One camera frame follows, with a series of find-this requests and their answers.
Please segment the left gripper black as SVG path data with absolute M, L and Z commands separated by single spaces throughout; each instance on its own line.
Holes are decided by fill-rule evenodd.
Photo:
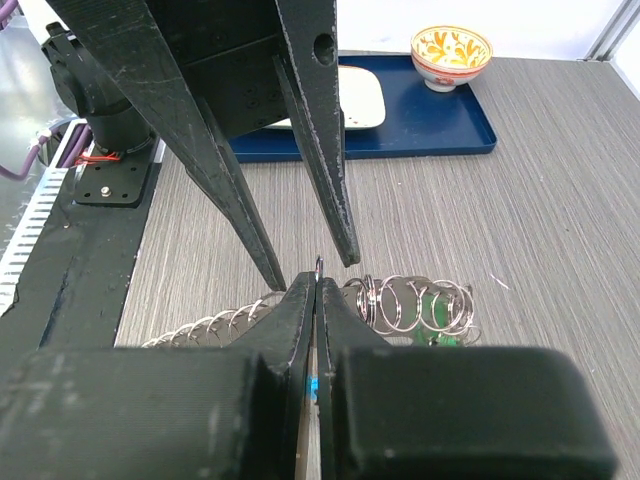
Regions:
M 346 185 L 335 1 L 50 6 L 229 221 L 271 290 L 285 290 L 286 282 L 226 137 L 291 123 L 338 255 L 346 267 L 360 262 Z

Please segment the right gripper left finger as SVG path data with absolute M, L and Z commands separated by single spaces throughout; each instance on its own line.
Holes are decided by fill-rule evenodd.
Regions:
M 1 387 L 5 479 L 291 479 L 316 278 L 221 348 L 42 349 Z

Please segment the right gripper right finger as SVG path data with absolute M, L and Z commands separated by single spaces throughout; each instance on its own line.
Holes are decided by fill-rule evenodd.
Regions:
M 394 346 L 316 287 L 325 479 L 611 479 L 579 369 L 539 347 Z

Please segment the key with green tag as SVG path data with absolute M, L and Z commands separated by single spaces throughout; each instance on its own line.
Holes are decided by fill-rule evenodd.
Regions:
M 473 289 L 441 283 L 420 291 L 420 320 L 412 340 L 420 346 L 464 347 L 477 343 L 482 337 L 475 324 Z

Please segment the large keyring with small rings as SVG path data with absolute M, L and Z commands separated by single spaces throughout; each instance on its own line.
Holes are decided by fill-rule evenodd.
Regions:
M 320 279 L 329 278 L 321 268 L 310 272 L 316 278 L 316 287 Z M 412 340 L 412 334 L 420 320 L 419 291 L 423 287 L 431 289 L 444 282 L 459 285 L 449 280 L 431 280 L 423 276 L 403 275 L 391 275 L 383 279 L 365 275 L 361 278 L 353 278 L 344 285 L 336 284 L 349 308 L 389 344 L 420 346 Z M 270 313 L 287 291 L 271 292 L 243 306 L 191 321 L 175 330 L 152 338 L 150 345 L 153 347 L 228 346 Z M 305 396 L 297 437 L 296 470 L 291 479 L 307 478 L 310 461 L 316 462 L 319 475 L 323 478 L 320 464 L 315 303 L 306 363 Z

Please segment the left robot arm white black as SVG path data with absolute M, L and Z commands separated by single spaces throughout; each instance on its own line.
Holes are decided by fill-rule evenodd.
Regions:
M 345 266 L 360 250 L 344 164 L 333 1 L 55 1 L 43 50 L 104 150 L 159 136 L 267 285 L 286 284 L 230 140 L 283 119 Z

